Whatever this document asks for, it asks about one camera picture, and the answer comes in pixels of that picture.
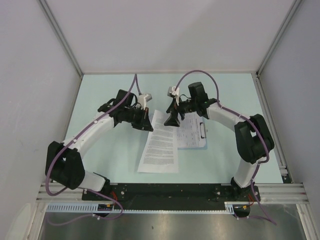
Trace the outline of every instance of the white tabletop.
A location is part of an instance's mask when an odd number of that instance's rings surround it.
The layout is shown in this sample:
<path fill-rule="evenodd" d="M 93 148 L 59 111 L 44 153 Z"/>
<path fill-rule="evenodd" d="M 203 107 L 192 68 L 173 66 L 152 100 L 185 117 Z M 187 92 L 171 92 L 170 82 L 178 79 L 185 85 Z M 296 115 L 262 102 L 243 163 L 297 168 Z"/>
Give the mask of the white tabletop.
<path fill-rule="evenodd" d="M 151 93 L 148 102 L 150 113 L 155 109 L 165 112 L 172 101 L 167 96 L 169 86 L 175 86 L 182 74 L 139 74 L 138 82 L 143 93 Z M 118 90 L 128 90 L 133 74 L 84 75 L 76 99 L 67 138 L 79 132 L 90 122 L 97 109 Z M 242 74 L 213 74 L 220 90 L 221 103 L 239 113 L 262 114 L 252 76 Z M 188 85 L 202 82 L 209 98 L 216 97 L 216 89 L 204 74 L 187 76 L 180 87 L 180 94 L 189 96 Z M 238 169 L 240 156 L 235 134 L 223 125 L 206 120 L 207 147 L 179 149 L 179 173 L 137 172 L 148 132 L 136 130 L 130 123 L 118 124 L 109 131 L 84 156 L 86 170 L 101 174 L 113 183 L 229 183 Z M 270 161 L 260 167 L 257 183 L 282 183 L 274 151 Z"/>

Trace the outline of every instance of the reflective floor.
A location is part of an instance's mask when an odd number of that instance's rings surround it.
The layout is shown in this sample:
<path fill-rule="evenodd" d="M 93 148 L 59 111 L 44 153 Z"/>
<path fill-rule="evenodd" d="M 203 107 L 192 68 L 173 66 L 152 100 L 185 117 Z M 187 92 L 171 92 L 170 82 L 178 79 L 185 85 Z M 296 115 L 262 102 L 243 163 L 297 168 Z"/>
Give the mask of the reflective floor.
<path fill-rule="evenodd" d="M 45 220 L 39 240 L 305 240 L 295 205 L 269 205 L 277 226 L 258 219 L 236 220 L 224 214 L 124 214 L 116 220 L 83 218 L 65 226 Z M 62 223 L 78 213 L 46 213 Z M 262 215 L 257 205 L 250 215 Z"/>

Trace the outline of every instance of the clipboard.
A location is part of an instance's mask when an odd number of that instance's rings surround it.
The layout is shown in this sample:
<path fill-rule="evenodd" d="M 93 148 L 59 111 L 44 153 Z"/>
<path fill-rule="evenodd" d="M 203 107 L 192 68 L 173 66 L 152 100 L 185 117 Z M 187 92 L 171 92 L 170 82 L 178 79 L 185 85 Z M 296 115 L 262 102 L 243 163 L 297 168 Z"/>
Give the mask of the clipboard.
<path fill-rule="evenodd" d="M 204 119 L 196 112 L 185 114 L 185 119 L 180 121 L 180 127 L 177 128 L 176 136 L 178 149 L 205 148 L 207 130 Z"/>

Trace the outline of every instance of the clipboard clip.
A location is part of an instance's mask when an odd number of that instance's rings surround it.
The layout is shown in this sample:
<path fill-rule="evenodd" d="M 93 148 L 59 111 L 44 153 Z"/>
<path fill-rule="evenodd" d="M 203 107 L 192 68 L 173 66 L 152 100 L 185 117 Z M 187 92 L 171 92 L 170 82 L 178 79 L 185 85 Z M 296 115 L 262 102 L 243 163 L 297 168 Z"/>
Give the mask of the clipboard clip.
<path fill-rule="evenodd" d="M 207 138 L 207 130 L 206 130 L 206 125 L 204 122 L 200 122 L 200 136 L 202 139 L 206 139 Z M 203 125 L 203 132 L 204 132 L 204 136 L 202 136 L 202 131 L 201 131 L 201 125 Z"/>

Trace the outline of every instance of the white wall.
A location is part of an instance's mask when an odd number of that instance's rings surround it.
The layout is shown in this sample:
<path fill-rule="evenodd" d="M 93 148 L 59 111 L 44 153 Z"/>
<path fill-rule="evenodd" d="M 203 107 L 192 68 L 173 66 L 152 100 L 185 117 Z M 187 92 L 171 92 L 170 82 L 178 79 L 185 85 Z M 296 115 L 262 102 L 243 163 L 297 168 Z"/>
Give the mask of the white wall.
<path fill-rule="evenodd" d="M 261 81 L 289 170 L 320 227 L 320 1 L 302 4 Z"/>
<path fill-rule="evenodd" d="M 294 0 L 47 0 L 84 73 L 255 71 Z"/>
<path fill-rule="evenodd" d="M 80 78 L 36 0 L 0 7 L 0 239 L 35 201 L 47 147 L 66 131 Z"/>

